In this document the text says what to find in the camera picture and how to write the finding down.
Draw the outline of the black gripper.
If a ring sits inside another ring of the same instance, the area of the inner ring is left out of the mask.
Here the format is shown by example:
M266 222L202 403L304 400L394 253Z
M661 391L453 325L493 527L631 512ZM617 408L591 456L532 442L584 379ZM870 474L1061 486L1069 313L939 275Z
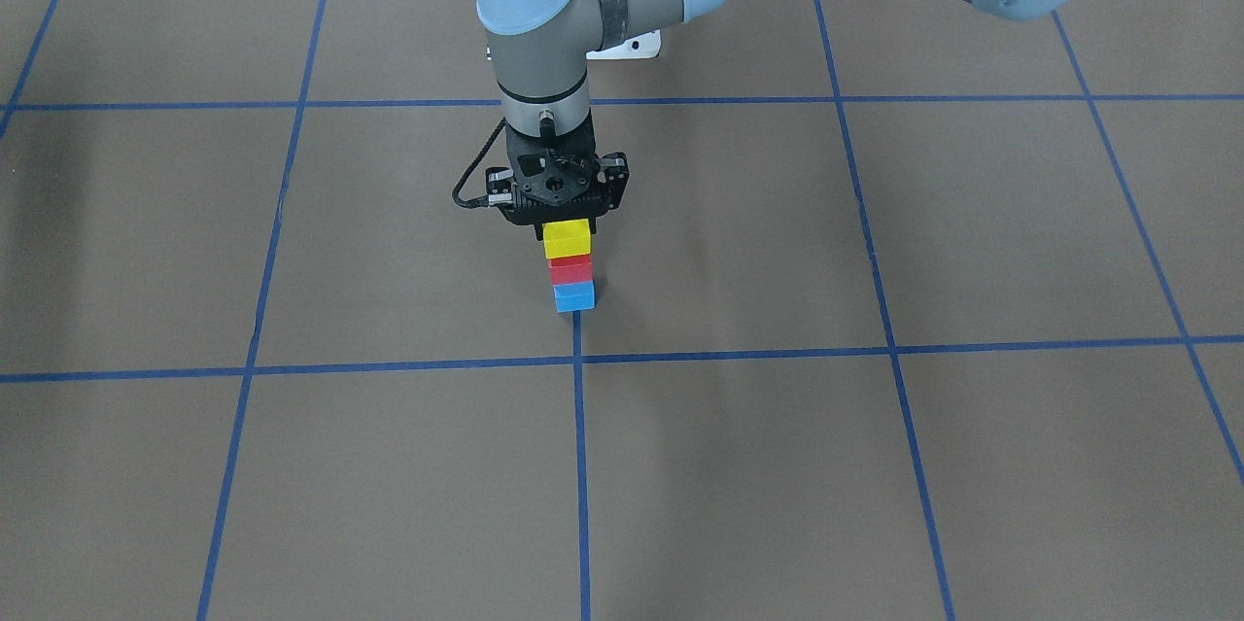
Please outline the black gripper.
M605 217L621 205L631 179L627 156L600 156L593 121L587 118L569 134L529 137L503 126L509 166L485 170L485 205L501 210L513 225L531 225L545 240L547 224Z

